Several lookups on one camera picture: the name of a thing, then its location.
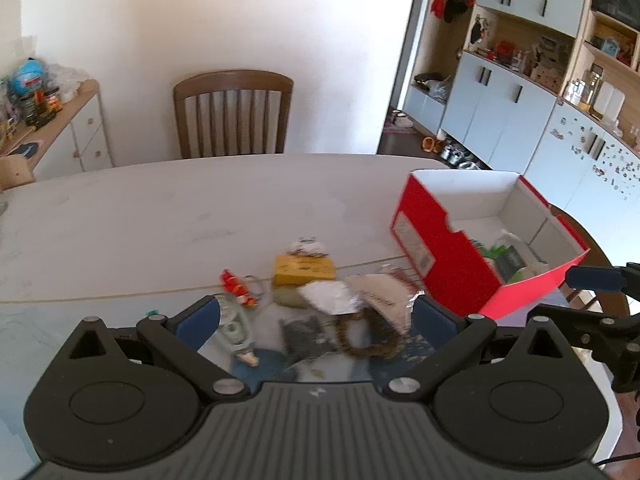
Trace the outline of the brown fuzzy scrunchie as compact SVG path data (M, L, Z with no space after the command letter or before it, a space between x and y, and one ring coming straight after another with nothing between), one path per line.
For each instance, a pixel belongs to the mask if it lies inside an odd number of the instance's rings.
M337 315L333 325L338 345L352 358L390 360L401 350L401 336L372 308Z

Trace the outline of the blue globe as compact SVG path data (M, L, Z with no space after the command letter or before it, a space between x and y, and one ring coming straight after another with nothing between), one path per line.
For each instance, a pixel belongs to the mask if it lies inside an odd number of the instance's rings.
M12 90L18 96L36 91L46 83L47 75L43 64L35 58L28 58L11 76Z

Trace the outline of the red cardboard shoe box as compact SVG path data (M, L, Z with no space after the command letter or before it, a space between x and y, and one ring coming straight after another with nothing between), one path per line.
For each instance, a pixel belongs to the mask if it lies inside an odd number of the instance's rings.
M426 292L458 315L498 320L560 287L586 242L514 172L420 169L409 174L390 232ZM502 278L491 248L514 236L542 264Z

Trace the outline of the red yellow toy figure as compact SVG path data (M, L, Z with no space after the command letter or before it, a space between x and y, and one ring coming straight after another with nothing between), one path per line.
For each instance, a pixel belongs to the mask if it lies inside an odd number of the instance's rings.
M254 308L258 305L257 298L229 269L222 270L219 279L224 291L233 296L241 307Z

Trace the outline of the beige oval plush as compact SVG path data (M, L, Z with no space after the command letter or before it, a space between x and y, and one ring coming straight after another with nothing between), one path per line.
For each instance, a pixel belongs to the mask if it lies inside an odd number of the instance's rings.
M281 307L292 309L310 308L310 303L298 291L296 286L273 286L271 289L272 301Z

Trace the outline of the yellow small box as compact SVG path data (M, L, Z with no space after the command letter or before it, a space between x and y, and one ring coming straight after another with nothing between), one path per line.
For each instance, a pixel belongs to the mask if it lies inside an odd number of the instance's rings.
M274 259L272 284L302 286L314 281L333 281L336 269L328 257L283 254Z

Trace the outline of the white plush tooth badge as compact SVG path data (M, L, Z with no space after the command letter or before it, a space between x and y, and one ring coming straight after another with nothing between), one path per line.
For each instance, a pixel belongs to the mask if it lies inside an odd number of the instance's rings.
M326 246L315 237L299 237L298 240L288 246L286 252L292 256L309 258L324 258L329 255Z

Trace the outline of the brown wooden chair far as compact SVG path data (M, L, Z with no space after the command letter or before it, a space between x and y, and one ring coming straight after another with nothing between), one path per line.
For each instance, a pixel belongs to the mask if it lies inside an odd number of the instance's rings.
M172 90L183 159L282 154L294 81L268 70L217 70Z

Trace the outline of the dark glitter zip bag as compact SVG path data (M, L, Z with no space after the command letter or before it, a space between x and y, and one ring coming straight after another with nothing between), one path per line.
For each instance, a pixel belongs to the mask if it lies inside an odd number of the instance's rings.
M280 322L285 353L291 363L312 361L326 354L337 352L337 346L329 337L316 316Z

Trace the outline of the silver foil snack packet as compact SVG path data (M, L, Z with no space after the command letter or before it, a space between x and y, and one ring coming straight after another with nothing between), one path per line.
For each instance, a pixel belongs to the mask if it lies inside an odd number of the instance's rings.
M343 281L314 281L297 289L308 304L326 315L349 315L361 310L361 300Z

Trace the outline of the white drawer sideboard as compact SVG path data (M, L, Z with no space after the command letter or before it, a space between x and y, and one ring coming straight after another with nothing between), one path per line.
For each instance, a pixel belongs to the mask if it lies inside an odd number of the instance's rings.
M36 180L49 180L113 167L102 115L100 86L83 81L70 102L40 129L21 124L1 156L24 152Z

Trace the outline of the brown wooden chair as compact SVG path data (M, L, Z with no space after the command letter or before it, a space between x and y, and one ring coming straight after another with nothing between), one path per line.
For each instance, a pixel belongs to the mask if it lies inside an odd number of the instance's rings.
M282 154L294 81L268 70L217 70L172 90L183 159Z
M566 272L561 285L568 304L578 310L598 307L604 314L628 316L629 302L622 292L625 282L620 271L612 266L600 245L576 219L558 206L551 205L550 210L587 246L585 257Z

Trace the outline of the brown wooden chair right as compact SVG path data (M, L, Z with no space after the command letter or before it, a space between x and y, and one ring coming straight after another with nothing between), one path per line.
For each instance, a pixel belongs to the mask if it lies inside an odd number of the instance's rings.
M558 206L551 205L550 210L587 246L585 257L566 272L561 285L568 304L578 310L598 307L604 314L628 316L629 302L622 292L625 282L620 271L612 266L600 245L576 219Z

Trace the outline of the green cat print pouch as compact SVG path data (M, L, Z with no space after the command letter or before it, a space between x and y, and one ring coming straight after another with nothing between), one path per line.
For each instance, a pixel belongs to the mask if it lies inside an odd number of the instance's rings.
M254 352L254 337L250 320L233 296L216 294L220 311L219 326L215 337L224 348L249 367L258 367L259 358Z

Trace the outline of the beige snack packet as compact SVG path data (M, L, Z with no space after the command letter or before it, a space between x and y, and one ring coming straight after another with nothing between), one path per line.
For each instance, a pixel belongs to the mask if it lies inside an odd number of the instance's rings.
M424 295L390 274L359 274L345 278L348 287L378 311L399 335L410 330L411 313L416 300Z

